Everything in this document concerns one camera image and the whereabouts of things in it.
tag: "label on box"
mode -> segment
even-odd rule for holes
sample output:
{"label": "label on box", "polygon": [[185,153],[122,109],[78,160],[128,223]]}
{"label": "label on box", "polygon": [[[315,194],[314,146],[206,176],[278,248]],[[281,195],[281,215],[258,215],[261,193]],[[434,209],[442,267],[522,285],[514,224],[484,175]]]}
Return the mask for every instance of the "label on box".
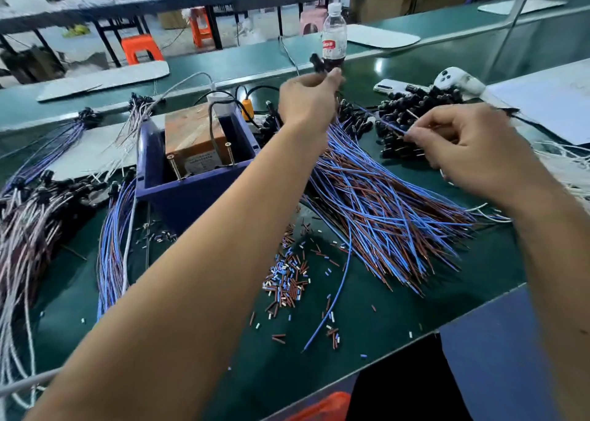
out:
{"label": "label on box", "polygon": [[216,166],[221,166],[219,156],[213,151],[197,154],[196,156],[187,157],[185,160],[185,170],[188,173],[200,174],[211,171]]}

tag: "white device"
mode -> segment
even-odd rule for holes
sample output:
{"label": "white device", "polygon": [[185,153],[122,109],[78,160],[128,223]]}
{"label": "white device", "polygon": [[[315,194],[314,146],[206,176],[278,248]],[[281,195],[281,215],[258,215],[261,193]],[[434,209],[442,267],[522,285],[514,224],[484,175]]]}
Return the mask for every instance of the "white device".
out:
{"label": "white device", "polygon": [[434,80],[434,85],[441,90],[455,87],[461,90],[463,94],[472,97],[480,97],[486,90],[486,85],[483,82],[459,67],[447,67],[440,72],[436,80]]}
{"label": "white device", "polygon": [[428,90],[428,87],[421,86],[419,84],[411,84],[409,82],[395,81],[395,80],[381,80],[373,86],[375,92],[381,92],[382,94],[390,94],[402,92],[402,94],[408,94],[409,92],[405,89],[407,85],[413,85],[420,89]]}

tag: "green workbench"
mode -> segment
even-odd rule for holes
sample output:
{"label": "green workbench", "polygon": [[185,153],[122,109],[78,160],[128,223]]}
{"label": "green workbench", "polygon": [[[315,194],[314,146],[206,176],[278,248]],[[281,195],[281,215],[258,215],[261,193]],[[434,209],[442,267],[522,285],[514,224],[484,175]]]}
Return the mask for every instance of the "green workbench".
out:
{"label": "green workbench", "polygon": [[[458,7],[390,19],[377,25],[395,30],[411,30],[423,37],[432,37],[433,34],[443,35],[448,30],[456,31],[486,25],[494,19],[498,19],[498,16],[474,12],[473,7]],[[553,25],[557,21],[561,22],[560,25]],[[514,61],[510,60],[510,71],[521,75],[533,69],[553,67],[590,57],[588,45],[577,46],[576,50],[563,49],[557,53],[542,50],[544,43],[548,44],[555,39],[571,40],[574,37],[571,22],[571,16],[569,20],[567,17],[553,19],[550,33],[544,31],[543,25],[546,22],[535,22],[530,27],[517,27],[509,41],[511,44],[522,44],[533,36],[540,42],[539,47],[527,52],[517,66],[513,66]],[[348,61],[344,65],[347,82],[342,89],[343,95],[356,103],[371,105],[383,98],[372,91],[373,85],[382,78],[429,84],[440,70],[451,65],[479,75],[494,43],[503,36],[503,31],[409,48],[391,55]],[[296,62],[301,64],[307,61],[312,51],[319,50],[317,35],[291,38],[286,43]],[[275,45],[274,42],[266,42],[169,60],[171,74],[158,82],[158,91],[164,91],[174,82],[199,69],[212,73],[216,80],[222,80],[288,67],[288,59],[280,54],[278,46]],[[366,48],[350,45],[352,53],[361,50]],[[502,72],[507,70],[506,66],[507,61],[501,57],[496,74],[502,79],[506,79],[505,74],[502,77]],[[265,84],[278,85],[285,79],[273,78],[265,81]],[[7,99],[7,96],[12,100],[4,124],[7,124],[6,121],[18,124],[31,119],[46,118],[49,116],[46,112],[50,108],[51,112],[55,112],[53,115],[58,115],[78,111],[86,105],[99,107],[126,101],[131,91],[139,94],[153,93],[153,84],[144,84],[38,105],[34,97],[39,87],[40,85],[29,85],[1,91],[0,100]],[[197,94],[193,94],[169,99],[161,112],[192,105],[196,96]],[[254,107],[262,108],[265,99],[276,100],[277,97],[273,91],[256,92]],[[111,115],[108,121],[122,121],[125,117],[124,114]],[[9,147],[24,144],[47,129],[46,126],[3,135],[0,138],[0,153]],[[379,146],[375,144],[375,139],[375,134],[369,133],[360,143],[373,157],[378,158]],[[5,162],[1,170],[2,175],[6,176],[13,170],[18,161],[16,158],[10,163]],[[437,171],[431,171],[423,162],[387,162],[386,165],[402,179],[441,193],[460,205],[471,207],[481,203],[478,199],[446,184]],[[38,371],[61,366],[96,320],[97,289],[94,266],[103,217],[104,212],[98,214],[68,243],[68,246],[86,257],[87,261],[60,250],[41,283],[32,313]],[[313,221],[314,230],[322,231],[322,234],[315,232],[312,238],[322,251],[330,251],[329,245],[333,240],[337,240],[336,236],[320,221],[312,220],[305,208],[298,215],[294,215],[295,223],[300,224],[302,217],[306,222]],[[135,224],[139,227],[145,221],[146,216],[142,208],[136,216]],[[160,231],[163,228],[156,223],[151,230]],[[142,232],[135,231],[134,234],[139,244],[136,244],[135,240],[132,242],[132,282],[144,271],[147,250],[142,248]],[[157,258],[165,248],[166,243],[152,242],[150,261]],[[302,354],[303,346],[321,320],[321,311],[326,306],[326,296],[335,295],[341,278],[341,272],[336,270],[331,276],[326,276],[326,260],[308,255],[312,284],[297,308],[289,311],[292,315],[291,321],[287,320],[287,310],[281,310],[276,320],[269,321],[263,312],[269,304],[269,297],[260,292],[253,308],[258,314],[256,322],[261,323],[260,329],[249,328],[249,317],[244,319],[240,345],[230,364],[232,370],[227,371],[221,380],[210,402],[206,419],[255,420],[269,416],[402,348],[420,335],[426,335],[512,290],[525,280],[514,232],[509,224],[476,231],[474,239],[467,241],[464,246],[457,246],[457,251],[461,256],[461,272],[452,272],[441,263],[434,262],[435,275],[423,286],[424,297],[417,296],[394,281],[391,282],[393,291],[389,291],[367,272],[358,259],[353,258],[347,281],[335,307],[336,325],[340,328],[342,336],[340,349],[333,351],[330,342],[319,335],[308,351]],[[344,254],[334,248],[330,257],[341,265],[346,260]],[[409,337],[410,331],[413,333],[413,339]],[[286,333],[285,345],[271,341],[270,335],[276,333]],[[360,354],[366,354],[367,359],[362,360]],[[12,413],[12,417],[15,418],[21,415],[18,410]]]}

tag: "screw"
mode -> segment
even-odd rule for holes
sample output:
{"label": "screw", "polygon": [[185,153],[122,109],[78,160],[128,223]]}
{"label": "screw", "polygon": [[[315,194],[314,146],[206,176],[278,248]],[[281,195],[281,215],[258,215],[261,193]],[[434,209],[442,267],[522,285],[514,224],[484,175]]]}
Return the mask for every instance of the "screw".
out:
{"label": "screw", "polygon": [[227,153],[230,155],[230,162],[231,162],[230,165],[231,166],[234,166],[235,165],[235,162],[234,162],[234,154],[231,152],[231,143],[230,142],[227,142],[225,144],[225,147],[227,148]]}
{"label": "screw", "polygon": [[174,174],[176,174],[176,178],[178,180],[180,180],[181,179],[181,172],[178,170],[178,166],[176,166],[176,162],[174,161],[174,154],[168,154],[166,156],[166,158],[170,162],[170,166],[172,166],[172,169],[174,170]]}

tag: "water bottle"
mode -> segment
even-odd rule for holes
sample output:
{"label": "water bottle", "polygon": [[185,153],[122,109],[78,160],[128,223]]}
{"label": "water bottle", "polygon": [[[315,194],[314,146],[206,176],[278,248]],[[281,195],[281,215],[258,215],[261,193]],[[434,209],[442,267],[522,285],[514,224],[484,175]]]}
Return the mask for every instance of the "water bottle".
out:
{"label": "water bottle", "polygon": [[346,57],[346,21],[342,17],[342,4],[328,4],[328,17],[321,31],[322,58],[328,72],[341,67]]}

